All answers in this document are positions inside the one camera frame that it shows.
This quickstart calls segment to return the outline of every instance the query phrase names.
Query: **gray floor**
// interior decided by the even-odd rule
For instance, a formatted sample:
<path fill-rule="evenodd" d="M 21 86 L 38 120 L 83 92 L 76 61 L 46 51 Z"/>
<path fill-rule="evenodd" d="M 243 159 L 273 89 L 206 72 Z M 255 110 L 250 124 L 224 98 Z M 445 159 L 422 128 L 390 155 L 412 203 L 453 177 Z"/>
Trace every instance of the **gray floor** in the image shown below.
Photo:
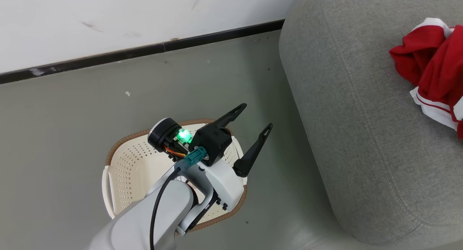
<path fill-rule="evenodd" d="M 0 249 L 83 249 L 110 220 L 101 173 L 117 140 L 166 116 L 217 118 L 243 102 L 248 108 L 230 125 L 243 149 L 274 125 L 245 204 L 232 218 L 177 238 L 178 249 L 384 249 L 356 242 L 332 215 L 278 37 L 276 31 L 0 85 Z"/>

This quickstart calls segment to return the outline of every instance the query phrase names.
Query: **red and white garment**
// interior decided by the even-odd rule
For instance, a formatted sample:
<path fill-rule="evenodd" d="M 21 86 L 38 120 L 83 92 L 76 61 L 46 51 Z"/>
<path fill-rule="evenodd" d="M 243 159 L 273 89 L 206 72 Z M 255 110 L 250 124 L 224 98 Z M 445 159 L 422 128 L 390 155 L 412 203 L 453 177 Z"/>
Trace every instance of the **red and white garment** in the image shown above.
<path fill-rule="evenodd" d="M 410 95 L 423 113 L 463 139 L 463 26 L 426 18 L 389 53 L 397 72 L 416 86 Z"/>

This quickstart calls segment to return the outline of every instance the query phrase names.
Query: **white basket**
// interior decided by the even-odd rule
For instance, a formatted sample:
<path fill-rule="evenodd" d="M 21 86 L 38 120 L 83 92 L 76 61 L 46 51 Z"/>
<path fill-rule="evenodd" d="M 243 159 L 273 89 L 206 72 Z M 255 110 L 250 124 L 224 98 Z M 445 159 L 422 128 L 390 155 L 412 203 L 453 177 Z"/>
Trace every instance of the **white basket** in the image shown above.
<path fill-rule="evenodd" d="M 201 119 L 180 123 L 180 125 L 194 135 L 199 128 L 211 121 Z M 151 186 L 174 164 L 167 157 L 167 154 L 159 153 L 149 145 L 147 142 L 148 132 L 149 130 L 144 130 L 121 139 L 114 145 L 106 160 L 101 186 L 106 210 L 113 219 L 132 202 L 143 199 Z M 235 136 L 232 136 L 232 140 L 223 156 L 223 159 L 230 165 L 233 165 L 237 159 L 243 156 L 243 151 Z M 243 186 L 246 185 L 247 178 L 242 180 Z M 199 202 L 202 202 L 204 195 L 195 187 L 193 189 L 198 195 Z M 227 213 L 219 205 L 214 204 L 198 224 L 211 221 Z"/>

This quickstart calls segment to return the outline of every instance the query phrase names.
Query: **robotic arm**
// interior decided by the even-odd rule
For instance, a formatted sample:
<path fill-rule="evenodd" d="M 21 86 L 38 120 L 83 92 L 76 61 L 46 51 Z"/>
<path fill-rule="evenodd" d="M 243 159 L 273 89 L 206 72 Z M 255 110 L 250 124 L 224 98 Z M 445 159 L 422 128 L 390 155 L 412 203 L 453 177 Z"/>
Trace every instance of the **robotic arm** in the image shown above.
<path fill-rule="evenodd" d="M 133 202 L 92 239 L 88 250 L 173 250 L 175 231 L 184 236 L 214 204 L 231 211 L 238 204 L 243 184 L 273 125 L 233 167 L 222 156 L 231 144 L 226 126 L 246 108 L 243 103 L 192 137 L 171 118 L 159 121 L 148 134 L 148 143 L 175 163 L 149 190 L 144 199 Z M 201 203 L 185 177 L 205 196 Z"/>

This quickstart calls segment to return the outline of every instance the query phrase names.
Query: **teal connector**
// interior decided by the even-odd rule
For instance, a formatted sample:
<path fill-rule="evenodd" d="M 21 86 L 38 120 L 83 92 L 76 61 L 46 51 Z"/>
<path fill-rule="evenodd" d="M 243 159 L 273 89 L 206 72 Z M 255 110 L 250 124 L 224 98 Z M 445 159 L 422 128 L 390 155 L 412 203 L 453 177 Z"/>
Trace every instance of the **teal connector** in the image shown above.
<path fill-rule="evenodd" d="M 190 169 L 191 166 L 204 159 L 205 155 L 205 149 L 203 147 L 198 147 L 194 149 L 194 151 L 188 153 L 183 160 L 177 161 L 177 163 L 175 163 L 175 169 L 180 168 L 178 173 L 180 175 L 187 171 L 187 169 Z"/>

